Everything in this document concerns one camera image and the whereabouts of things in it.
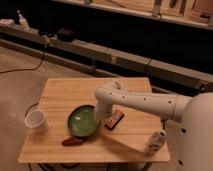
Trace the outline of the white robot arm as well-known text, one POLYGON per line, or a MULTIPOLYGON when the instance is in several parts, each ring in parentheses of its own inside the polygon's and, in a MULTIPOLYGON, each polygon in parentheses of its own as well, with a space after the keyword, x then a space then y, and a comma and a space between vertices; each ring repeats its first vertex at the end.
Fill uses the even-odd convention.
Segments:
POLYGON ((110 80, 96 88, 95 98, 95 112, 102 118, 120 105, 179 122, 178 171, 213 171, 213 92, 194 97, 131 92, 110 80))

